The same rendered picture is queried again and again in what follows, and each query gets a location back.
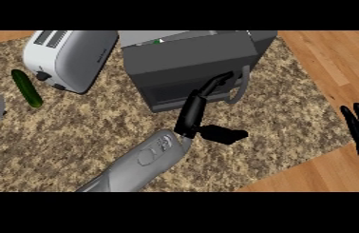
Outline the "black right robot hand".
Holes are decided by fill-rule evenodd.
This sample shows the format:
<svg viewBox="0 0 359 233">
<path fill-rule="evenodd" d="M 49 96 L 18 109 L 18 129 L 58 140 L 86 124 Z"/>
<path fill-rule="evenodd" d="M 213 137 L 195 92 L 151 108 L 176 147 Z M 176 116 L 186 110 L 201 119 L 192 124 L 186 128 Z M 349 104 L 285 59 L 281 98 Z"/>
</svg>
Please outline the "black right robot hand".
<svg viewBox="0 0 359 233">
<path fill-rule="evenodd" d="M 359 103 L 353 104 L 353 109 L 341 106 L 340 111 L 346 117 L 346 125 L 356 144 L 356 153 L 359 154 Z"/>
</svg>

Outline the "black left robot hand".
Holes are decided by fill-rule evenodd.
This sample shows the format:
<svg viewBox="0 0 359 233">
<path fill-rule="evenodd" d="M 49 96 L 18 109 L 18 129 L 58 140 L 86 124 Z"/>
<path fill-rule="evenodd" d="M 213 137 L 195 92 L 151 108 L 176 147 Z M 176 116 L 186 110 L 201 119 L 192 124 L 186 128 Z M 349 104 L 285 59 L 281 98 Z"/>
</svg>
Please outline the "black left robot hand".
<svg viewBox="0 0 359 233">
<path fill-rule="evenodd" d="M 233 130 L 216 125 L 201 125 L 207 107 L 207 97 L 216 88 L 226 84 L 226 81 L 233 76 L 235 73 L 232 71 L 214 76 L 202 87 L 193 89 L 189 93 L 174 127 L 174 132 L 183 137 L 193 139 L 195 135 L 201 134 L 204 139 L 224 145 L 230 145 L 248 137 L 248 132 L 245 130 Z"/>
</svg>

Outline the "dark grey microwave door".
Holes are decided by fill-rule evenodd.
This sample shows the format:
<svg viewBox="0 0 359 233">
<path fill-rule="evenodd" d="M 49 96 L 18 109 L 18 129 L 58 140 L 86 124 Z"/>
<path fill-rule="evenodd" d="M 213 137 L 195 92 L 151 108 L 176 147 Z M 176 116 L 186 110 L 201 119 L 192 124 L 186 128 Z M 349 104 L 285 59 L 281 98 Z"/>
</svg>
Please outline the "dark grey microwave door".
<svg viewBox="0 0 359 233">
<path fill-rule="evenodd" d="M 157 113 L 180 108 L 191 91 L 232 71 L 235 76 L 207 97 L 210 102 L 226 100 L 242 67 L 261 54 L 263 47 L 253 36 L 235 31 L 123 48 L 124 70 Z"/>
</svg>

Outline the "dark grey microwave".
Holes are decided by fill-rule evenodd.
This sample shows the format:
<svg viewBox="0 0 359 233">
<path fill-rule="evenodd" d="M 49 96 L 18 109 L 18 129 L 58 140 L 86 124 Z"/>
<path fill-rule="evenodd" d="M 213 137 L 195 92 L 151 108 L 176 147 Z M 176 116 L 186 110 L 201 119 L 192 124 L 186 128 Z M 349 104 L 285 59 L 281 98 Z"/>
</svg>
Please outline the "dark grey microwave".
<svg viewBox="0 0 359 233">
<path fill-rule="evenodd" d="M 152 44 L 155 39 L 164 43 L 213 36 L 239 35 L 250 39 L 258 55 L 266 52 L 273 39 L 278 36 L 276 30 L 120 30 L 121 48 Z"/>
</svg>

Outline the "white toaster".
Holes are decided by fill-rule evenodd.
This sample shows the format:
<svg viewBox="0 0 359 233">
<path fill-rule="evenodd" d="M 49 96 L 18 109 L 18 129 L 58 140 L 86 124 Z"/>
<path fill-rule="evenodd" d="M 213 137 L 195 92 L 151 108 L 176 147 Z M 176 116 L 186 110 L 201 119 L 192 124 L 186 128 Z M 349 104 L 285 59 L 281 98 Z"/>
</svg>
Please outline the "white toaster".
<svg viewBox="0 0 359 233">
<path fill-rule="evenodd" d="M 24 66 L 52 87 L 86 93 L 118 38 L 115 30 L 37 30 L 24 47 Z"/>
</svg>

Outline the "green cucumber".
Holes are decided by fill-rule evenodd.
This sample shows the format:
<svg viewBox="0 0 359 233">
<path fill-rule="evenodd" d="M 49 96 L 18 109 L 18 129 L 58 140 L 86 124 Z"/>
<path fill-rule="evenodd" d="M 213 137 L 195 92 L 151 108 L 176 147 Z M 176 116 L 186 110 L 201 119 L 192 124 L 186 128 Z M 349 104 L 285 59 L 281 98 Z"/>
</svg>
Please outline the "green cucumber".
<svg viewBox="0 0 359 233">
<path fill-rule="evenodd" d="M 19 69 L 12 70 L 12 77 L 21 94 L 31 107 L 40 107 L 43 104 L 41 96 L 35 90 L 32 82 L 25 72 Z"/>
</svg>

